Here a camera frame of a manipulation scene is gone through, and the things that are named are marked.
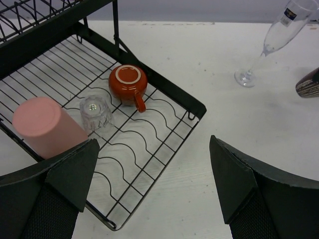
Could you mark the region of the orange ceramic cup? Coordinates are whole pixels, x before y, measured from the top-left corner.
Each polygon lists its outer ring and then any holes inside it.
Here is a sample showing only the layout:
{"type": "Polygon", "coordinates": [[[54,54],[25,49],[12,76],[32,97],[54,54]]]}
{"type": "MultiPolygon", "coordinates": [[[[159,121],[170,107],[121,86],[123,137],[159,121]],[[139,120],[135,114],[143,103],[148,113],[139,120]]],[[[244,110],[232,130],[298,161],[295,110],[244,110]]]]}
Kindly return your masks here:
{"type": "Polygon", "coordinates": [[[145,72],[136,65],[120,65],[109,75],[109,89],[112,95],[125,106],[134,106],[141,113],[146,111],[143,96],[147,86],[145,72]]]}

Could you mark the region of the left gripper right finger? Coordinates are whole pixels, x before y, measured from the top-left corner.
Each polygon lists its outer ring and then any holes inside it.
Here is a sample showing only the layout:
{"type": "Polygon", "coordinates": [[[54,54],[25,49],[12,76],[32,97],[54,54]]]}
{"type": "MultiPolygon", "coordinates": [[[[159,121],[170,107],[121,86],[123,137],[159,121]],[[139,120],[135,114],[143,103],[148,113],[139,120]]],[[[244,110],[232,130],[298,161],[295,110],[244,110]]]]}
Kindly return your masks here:
{"type": "Polygon", "coordinates": [[[211,167],[235,239],[316,239],[319,183],[249,156],[212,136],[211,167]]]}

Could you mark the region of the clear champagne flute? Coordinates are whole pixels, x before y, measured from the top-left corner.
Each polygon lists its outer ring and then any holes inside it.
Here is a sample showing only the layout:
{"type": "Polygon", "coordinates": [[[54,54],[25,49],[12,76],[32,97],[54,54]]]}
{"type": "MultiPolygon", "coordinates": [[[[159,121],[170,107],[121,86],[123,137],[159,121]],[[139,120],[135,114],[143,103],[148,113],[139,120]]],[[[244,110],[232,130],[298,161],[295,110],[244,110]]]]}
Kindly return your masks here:
{"type": "Polygon", "coordinates": [[[291,42],[310,18],[318,11],[317,0],[290,0],[270,26],[263,43],[263,50],[258,59],[248,70],[238,70],[234,73],[236,82],[242,87],[255,86],[254,74],[264,58],[277,52],[291,42]]]}

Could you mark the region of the pink plastic cup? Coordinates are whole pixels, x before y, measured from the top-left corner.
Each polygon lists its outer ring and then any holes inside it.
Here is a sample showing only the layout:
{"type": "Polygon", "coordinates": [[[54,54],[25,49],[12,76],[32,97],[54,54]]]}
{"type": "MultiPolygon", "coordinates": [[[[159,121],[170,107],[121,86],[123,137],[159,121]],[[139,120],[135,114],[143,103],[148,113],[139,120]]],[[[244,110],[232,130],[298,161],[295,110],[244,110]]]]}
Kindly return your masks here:
{"type": "Polygon", "coordinates": [[[35,97],[13,113],[12,126],[43,159],[88,140],[85,130],[53,99],[35,97]]]}

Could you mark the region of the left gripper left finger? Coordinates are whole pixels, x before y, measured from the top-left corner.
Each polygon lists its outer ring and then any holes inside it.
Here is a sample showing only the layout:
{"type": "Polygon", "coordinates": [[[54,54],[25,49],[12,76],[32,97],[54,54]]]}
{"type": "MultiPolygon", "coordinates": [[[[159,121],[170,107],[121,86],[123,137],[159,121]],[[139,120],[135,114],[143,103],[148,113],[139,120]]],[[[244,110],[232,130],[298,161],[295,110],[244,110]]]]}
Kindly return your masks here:
{"type": "Polygon", "coordinates": [[[84,211],[99,154],[87,140],[0,178],[2,239],[70,239],[84,211]]]}

